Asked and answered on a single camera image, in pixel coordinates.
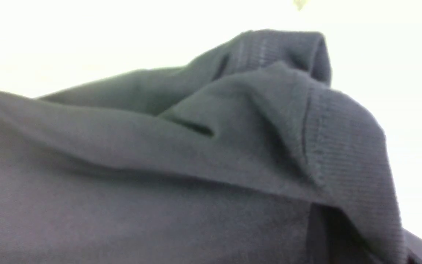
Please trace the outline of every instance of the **cloth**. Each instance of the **cloth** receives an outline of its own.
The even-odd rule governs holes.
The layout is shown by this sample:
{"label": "cloth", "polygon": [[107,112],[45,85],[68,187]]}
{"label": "cloth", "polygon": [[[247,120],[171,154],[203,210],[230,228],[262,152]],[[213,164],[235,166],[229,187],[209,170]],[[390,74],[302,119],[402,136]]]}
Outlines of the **cloth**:
{"label": "cloth", "polygon": [[0,92],[0,264],[407,261],[374,117],[316,32],[184,67]]}

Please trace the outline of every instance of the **fabric fold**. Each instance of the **fabric fold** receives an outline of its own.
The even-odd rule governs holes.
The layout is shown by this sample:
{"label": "fabric fold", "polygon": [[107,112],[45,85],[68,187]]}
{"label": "fabric fold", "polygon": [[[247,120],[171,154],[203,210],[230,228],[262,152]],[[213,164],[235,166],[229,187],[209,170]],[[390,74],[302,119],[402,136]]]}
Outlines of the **fabric fold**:
{"label": "fabric fold", "polygon": [[0,92],[0,263],[311,264],[317,204],[403,264],[384,134],[330,80],[323,35],[260,30],[184,67]]}

